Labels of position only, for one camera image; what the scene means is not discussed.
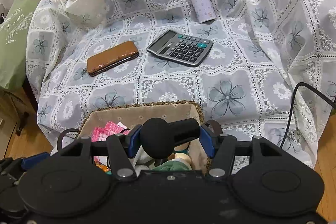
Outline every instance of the screw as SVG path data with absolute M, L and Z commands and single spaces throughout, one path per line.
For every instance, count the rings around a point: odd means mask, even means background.
M 221 168 L 214 168 L 209 171 L 209 175 L 214 178 L 219 178 L 225 175 L 225 171 Z
M 133 173 L 133 170 L 129 168 L 122 168 L 117 171 L 117 175 L 122 178 L 130 177 Z

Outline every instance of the brown wallet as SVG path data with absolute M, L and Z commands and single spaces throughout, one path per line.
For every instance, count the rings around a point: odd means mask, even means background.
M 90 76 L 95 76 L 121 63 L 132 60 L 138 55 L 137 47 L 129 40 L 89 57 L 87 60 L 87 72 Z

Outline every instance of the floral pattern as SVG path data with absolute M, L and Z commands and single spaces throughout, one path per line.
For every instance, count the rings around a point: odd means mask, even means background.
M 219 117 L 223 117 L 227 110 L 233 115 L 239 115 L 245 109 L 245 106 L 239 101 L 245 97 L 245 92 L 240 85 L 232 87 L 230 81 L 221 81 L 219 88 L 211 87 L 209 91 L 209 100 L 216 102 L 212 112 Z

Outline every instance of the wooden floor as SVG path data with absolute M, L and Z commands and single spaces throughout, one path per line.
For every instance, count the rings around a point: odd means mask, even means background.
M 36 124 L 36 117 L 30 116 L 28 125 L 20 137 L 12 135 L 6 157 L 31 156 L 41 152 L 50 152 L 52 146 Z M 318 207 L 328 221 L 336 220 L 336 115 L 330 117 L 319 141 L 318 162 L 315 170 L 322 176 L 325 192 Z

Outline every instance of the calculator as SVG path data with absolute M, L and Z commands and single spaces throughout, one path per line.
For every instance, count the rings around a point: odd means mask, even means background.
M 168 30 L 159 35 L 147 47 L 147 51 L 160 59 L 173 61 L 188 67 L 197 67 L 209 54 L 212 45 L 211 40 Z

